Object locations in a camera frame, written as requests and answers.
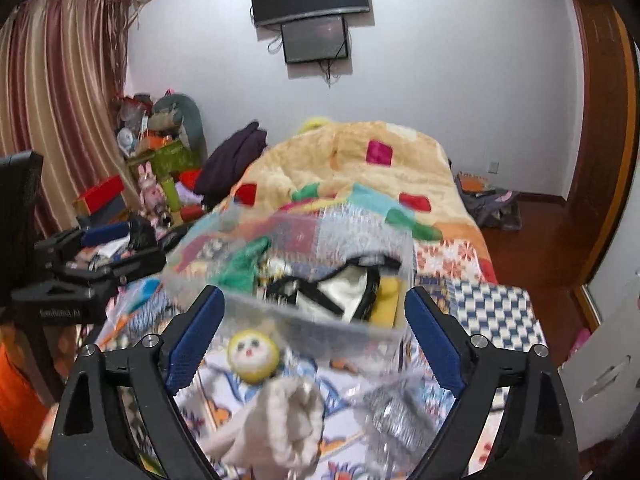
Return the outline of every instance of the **white wall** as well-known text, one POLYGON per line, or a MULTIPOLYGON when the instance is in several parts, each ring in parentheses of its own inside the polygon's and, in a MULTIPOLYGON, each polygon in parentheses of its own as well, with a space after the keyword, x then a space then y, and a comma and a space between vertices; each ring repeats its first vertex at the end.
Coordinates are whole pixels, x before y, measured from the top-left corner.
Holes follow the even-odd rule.
MULTIPOLYGON (((638 46, 636 46, 636 54, 640 59, 638 46)), ((620 219, 620 225, 596 275, 589 284, 591 299, 598 309, 601 320, 605 320, 610 314, 613 314, 622 304, 625 298, 625 287, 636 279, 636 271, 640 270, 639 171, 636 160, 636 173, 626 200, 625 211, 620 219)))
POLYGON ((349 18, 351 60, 331 88, 267 53, 250 6, 151 1, 130 30, 127 89, 193 97, 209 151, 254 118, 271 144, 314 115, 385 120, 438 139, 455 170, 495 160, 494 182, 562 194, 578 102, 566 0, 372 0, 372 16, 349 18))

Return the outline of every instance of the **purple clothing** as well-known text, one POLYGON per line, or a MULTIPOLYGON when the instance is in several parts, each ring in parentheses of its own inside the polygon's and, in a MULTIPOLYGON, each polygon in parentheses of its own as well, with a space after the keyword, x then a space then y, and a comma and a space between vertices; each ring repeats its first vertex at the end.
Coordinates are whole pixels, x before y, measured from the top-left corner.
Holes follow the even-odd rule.
POLYGON ((205 162, 193 190, 204 195, 207 206, 222 202, 266 148, 267 132, 259 126, 258 121, 249 123, 220 144, 205 162))

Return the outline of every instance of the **yellow doll face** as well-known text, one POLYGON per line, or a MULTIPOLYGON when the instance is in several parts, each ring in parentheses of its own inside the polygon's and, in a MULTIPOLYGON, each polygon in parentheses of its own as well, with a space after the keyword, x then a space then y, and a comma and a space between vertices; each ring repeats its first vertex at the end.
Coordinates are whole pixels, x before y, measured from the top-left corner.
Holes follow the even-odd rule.
POLYGON ((248 383, 269 377, 278 367, 280 351, 263 333, 244 330, 231 338, 226 352, 231 369, 248 383))

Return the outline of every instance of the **wooden floor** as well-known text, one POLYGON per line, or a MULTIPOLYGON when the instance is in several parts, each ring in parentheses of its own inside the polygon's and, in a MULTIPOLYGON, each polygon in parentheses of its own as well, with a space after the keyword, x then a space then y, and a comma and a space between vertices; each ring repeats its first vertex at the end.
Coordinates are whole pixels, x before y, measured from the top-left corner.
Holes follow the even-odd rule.
POLYGON ((520 213, 520 231, 485 228, 482 234, 498 282, 529 291, 550 357, 560 365, 578 332, 587 327, 570 288, 586 259, 588 243, 562 205, 520 202, 520 213))

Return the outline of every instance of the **green box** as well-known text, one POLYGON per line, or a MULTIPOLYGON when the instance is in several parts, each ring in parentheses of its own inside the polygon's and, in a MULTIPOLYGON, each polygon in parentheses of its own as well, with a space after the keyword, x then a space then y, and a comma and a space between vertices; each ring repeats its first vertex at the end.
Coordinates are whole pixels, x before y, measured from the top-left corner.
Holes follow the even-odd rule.
POLYGON ((179 173, 187 170, 197 170, 200 167, 200 156, 197 152, 187 150, 180 140, 156 150, 151 159, 151 168, 158 181, 168 177, 173 171, 179 173))
POLYGON ((136 182, 140 177, 138 166, 148 161, 151 161, 151 169, 158 182, 164 180, 173 171, 182 173, 187 170, 197 170, 201 166, 200 155, 197 152, 187 150, 180 140, 174 140, 171 144, 154 152, 142 153, 127 161, 129 171, 136 182))

